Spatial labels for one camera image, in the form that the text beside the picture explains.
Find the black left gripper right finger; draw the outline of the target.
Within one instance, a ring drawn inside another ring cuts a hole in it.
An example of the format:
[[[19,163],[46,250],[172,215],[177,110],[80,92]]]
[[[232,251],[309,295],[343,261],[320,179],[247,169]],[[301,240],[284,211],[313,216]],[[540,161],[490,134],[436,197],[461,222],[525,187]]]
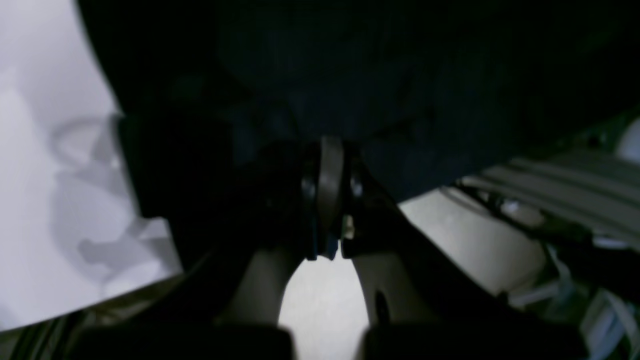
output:
[[[361,155],[344,156],[342,240],[370,327],[359,360],[584,360],[579,331],[523,313],[480,287],[403,214]]]

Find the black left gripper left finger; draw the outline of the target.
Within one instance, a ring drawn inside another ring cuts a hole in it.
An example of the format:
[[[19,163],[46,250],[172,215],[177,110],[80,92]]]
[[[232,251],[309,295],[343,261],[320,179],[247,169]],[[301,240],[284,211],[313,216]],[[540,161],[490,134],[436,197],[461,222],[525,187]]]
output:
[[[284,292],[303,260],[333,260],[342,235],[346,149],[325,136],[289,187],[248,203],[230,235],[170,292],[116,325],[94,326],[72,360],[292,360],[278,328]]]

